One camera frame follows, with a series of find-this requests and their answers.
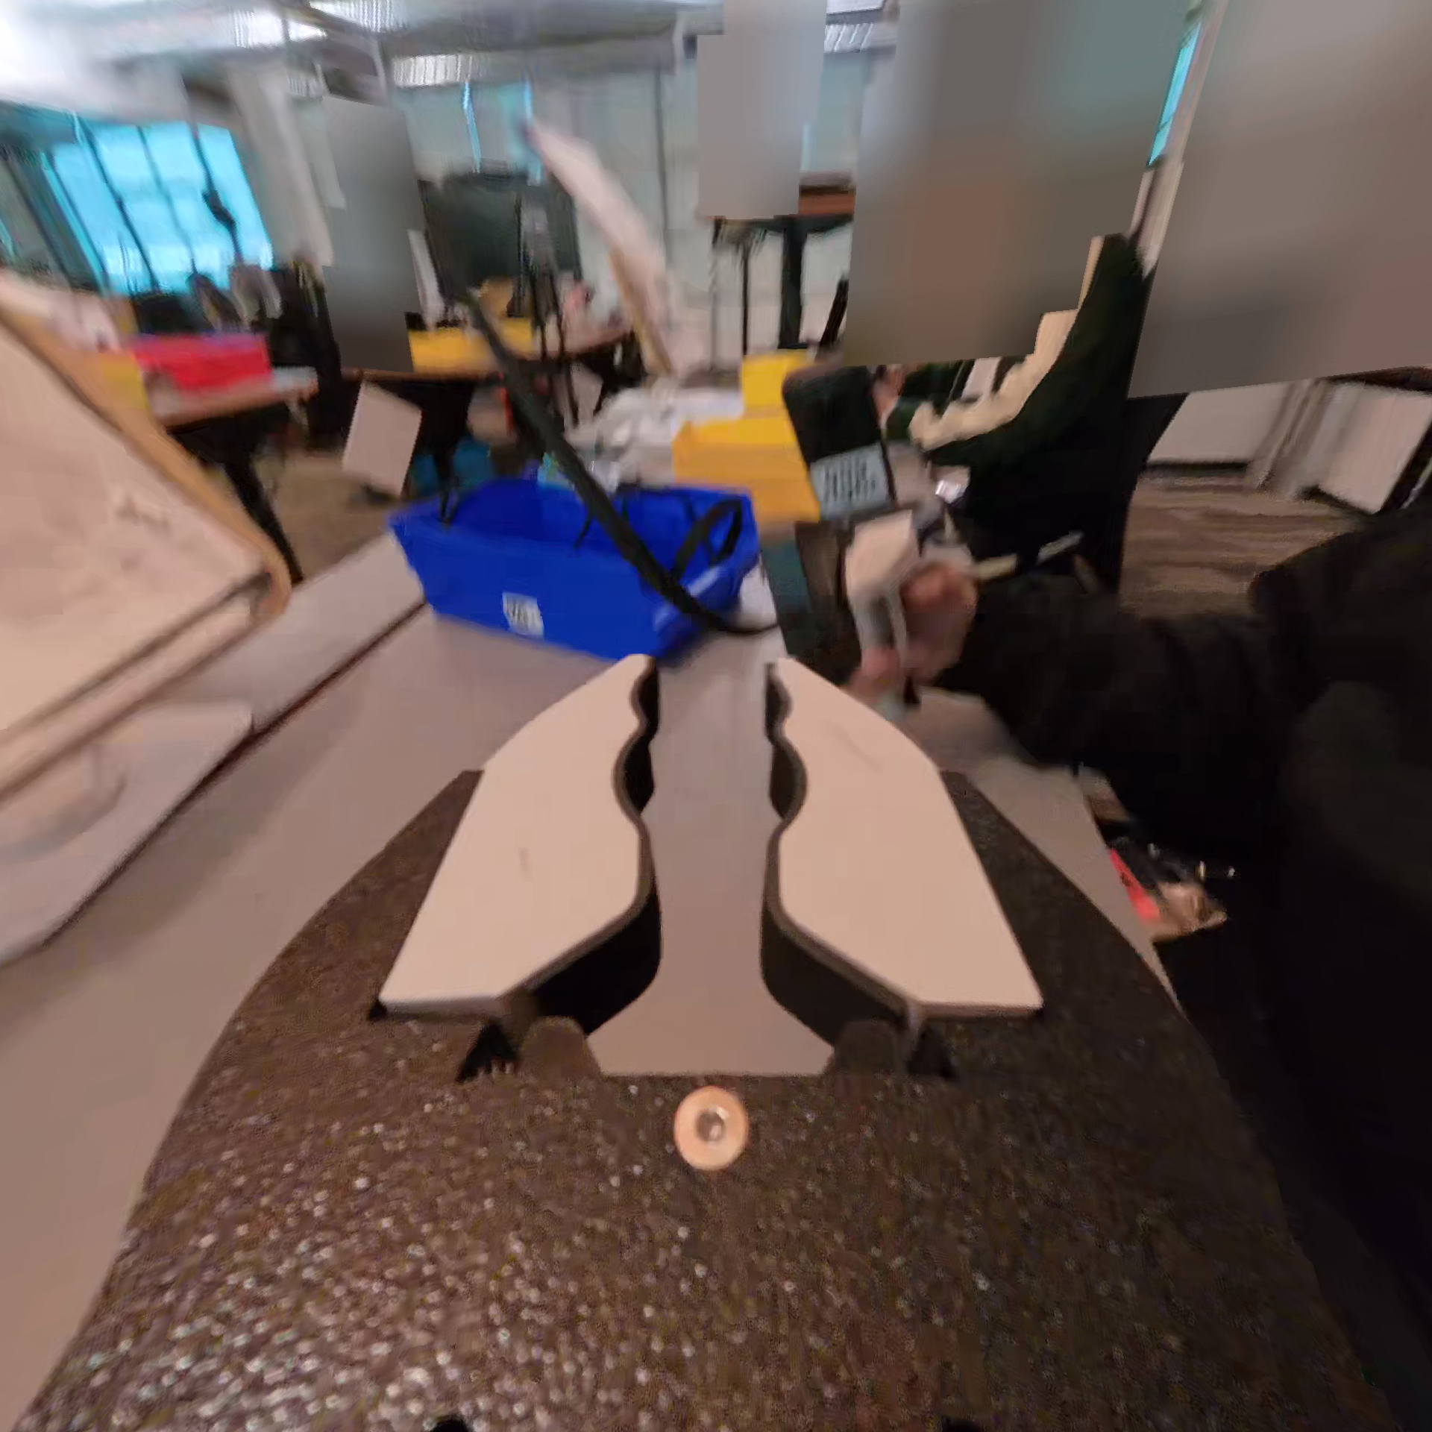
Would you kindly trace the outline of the person's right hand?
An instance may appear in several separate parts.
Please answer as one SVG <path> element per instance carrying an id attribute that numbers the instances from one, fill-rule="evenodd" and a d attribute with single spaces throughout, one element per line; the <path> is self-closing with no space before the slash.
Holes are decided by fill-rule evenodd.
<path id="1" fill-rule="evenodd" d="M 862 660 L 847 682 L 851 697 L 868 706 L 906 701 L 931 689 L 960 659 L 977 609 L 977 582 L 968 567 L 920 563 L 899 590 L 878 628 L 880 643 L 862 647 Z"/>

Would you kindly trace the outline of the red plastic bin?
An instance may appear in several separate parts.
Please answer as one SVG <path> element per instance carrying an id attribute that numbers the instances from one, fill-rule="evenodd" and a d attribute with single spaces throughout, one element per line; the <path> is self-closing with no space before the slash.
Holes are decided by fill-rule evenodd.
<path id="1" fill-rule="evenodd" d="M 254 334 L 140 335 L 128 355 L 147 385 L 180 395 L 264 383 L 274 372 L 268 345 Z"/>

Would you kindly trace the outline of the yellow plastic bin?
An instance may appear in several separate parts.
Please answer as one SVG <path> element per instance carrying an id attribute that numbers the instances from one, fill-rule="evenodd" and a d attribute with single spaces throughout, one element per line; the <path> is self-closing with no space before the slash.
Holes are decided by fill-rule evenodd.
<path id="1" fill-rule="evenodd" d="M 537 332 L 524 320 L 497 320 L 501 347 L 516 362 L 534 364 L 543 358 Z M 425 330 L 407 334 L 413 374 L 428 378 L 484 378 L 499 372 L 492 345 L 476 330 Z"/>
<path id="2" fill-rule="evenodd" d="M 685 423 L 671 441 L 671 481 L 744 492 L 757 527 L 817 523 L 818 502 L 784 412 Z"/>
<path id="3" fill-rule="evenodd" d="M 784 383 L 815 356 L 809 349 L 763 351 L 740 360 L 740 399 L 744 416 L 769 416 L 784 408 Z"/>

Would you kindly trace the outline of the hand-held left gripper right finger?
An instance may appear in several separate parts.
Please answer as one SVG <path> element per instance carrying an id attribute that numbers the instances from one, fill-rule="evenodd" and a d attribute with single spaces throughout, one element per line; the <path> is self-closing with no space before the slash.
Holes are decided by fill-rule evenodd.
<path id="1" fill-rule="evenodd" d="M 776 1003 L 817 1035 L 1042 1012 L 952 787 L 916 743 L 794 659 L 767 670 L 767 737 L 778 829 L 763 980 Z"/>

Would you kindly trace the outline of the small shiny packet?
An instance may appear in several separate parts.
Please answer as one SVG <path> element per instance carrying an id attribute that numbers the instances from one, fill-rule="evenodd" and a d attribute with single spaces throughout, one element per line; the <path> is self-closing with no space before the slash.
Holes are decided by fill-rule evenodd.
<path id="1" fill-rule="evenodd" d="M 1155 945 L 1186 942 L 1228 922 L 1228 911 L 1208 894 L 1201 869 L 1128 834 L 1107 852 L 1138 922 Z"/>

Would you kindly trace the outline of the wooden document stand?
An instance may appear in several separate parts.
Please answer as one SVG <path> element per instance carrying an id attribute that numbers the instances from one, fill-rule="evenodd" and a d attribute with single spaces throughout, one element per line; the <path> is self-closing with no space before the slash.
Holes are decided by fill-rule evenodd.
<path id="1" fill-rule="evenodd" d="M 2 963 L 38 951 L 254 729 L 174 701 L 289 603 L 274 544 L 4 278 Z"/>

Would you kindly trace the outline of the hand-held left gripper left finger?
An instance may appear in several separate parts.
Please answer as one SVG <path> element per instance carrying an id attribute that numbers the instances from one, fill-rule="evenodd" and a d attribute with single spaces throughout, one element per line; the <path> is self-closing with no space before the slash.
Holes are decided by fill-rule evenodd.
<path id="1" fill-rule="evenodd" d="M 622 659 L 528 722 L 478 773 L 379 1005 L 394 1018 L 524 1014 L 599 1029 L 652 984 L 652 659 Z"/>

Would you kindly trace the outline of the wooden office table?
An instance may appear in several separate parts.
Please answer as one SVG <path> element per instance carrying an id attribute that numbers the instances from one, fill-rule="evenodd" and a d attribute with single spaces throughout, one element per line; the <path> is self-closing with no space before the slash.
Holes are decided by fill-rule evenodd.
<path id="1" fill-rule="evenodd" d="M 151 416 L 189 458 L 224 475 L 241 511 L 275 548 L 293 584 L 304 574 L 254 462 L 260 448 L 318 393 L 310 368 L 279 368 L 224 391 L 153 399 Z"/>

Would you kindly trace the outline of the blue plastic bin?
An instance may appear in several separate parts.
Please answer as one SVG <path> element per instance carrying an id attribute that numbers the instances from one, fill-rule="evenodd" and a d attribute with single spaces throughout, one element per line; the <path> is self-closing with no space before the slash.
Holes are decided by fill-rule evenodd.
<path id="1" fill-rule="evenodd" d="M 759 563 L 746 492 L 627 485 L 614 508 L 690 599 L 736 615 Z M 463 492 L 448 517 L 440 500 L 421 502 L 388 527 L 440 618 L 604 660 L 677 659 L 708 634 L 620 555 L 576 492 L 534 475 Z"/>

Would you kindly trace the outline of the person's right forearm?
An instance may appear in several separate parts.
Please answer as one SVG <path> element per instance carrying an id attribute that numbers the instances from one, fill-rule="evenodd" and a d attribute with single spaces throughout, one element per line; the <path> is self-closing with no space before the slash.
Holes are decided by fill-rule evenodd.
<path id="1" fill-rule="evenodd" d="M 1258 609 L 1147 617 L 1048 578 L 985 588 L 937 683 L 981 699 L 1033 758 L 1201 800 L 1266 781 L 1319 689 Z"/>

